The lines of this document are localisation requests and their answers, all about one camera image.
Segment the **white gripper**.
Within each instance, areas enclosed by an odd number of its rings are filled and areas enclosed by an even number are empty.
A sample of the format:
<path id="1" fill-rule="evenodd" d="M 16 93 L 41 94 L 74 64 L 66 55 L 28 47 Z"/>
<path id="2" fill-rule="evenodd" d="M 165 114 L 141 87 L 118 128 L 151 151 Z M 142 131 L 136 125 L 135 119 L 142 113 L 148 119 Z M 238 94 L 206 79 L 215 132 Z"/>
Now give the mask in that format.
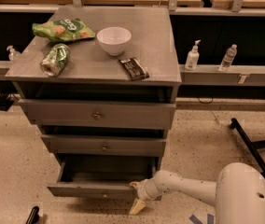
<path id="1" fill-rule="evenodd" d="M 137 189 L 137 196 L 139 199 L 133 201 L 129 214 L 137 215 L 146 207 L 145 202 L 154 201 L 156 199 L 156 188 L 151 179 L 145 179 L 141 182 L 133 181 L 130 183 L 130 186 Z"/>

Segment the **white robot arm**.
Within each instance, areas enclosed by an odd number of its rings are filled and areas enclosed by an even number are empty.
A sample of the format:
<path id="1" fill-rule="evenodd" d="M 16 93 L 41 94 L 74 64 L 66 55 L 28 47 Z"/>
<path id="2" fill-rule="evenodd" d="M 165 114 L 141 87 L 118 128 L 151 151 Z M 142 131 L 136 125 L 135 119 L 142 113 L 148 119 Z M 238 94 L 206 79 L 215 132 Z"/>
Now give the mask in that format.
<path id="1" fill-rule="evenodd" d="M 216 224 L 265 224 L 265 178 L 255 168 L 230 163 L 215 182 L 187 179 L 160 170 L 149 179 L 133 181 L 137 197 L 130 213 L 138 214 L 146 203 L 172 192 L 181 192 L 216 210 Z"/>

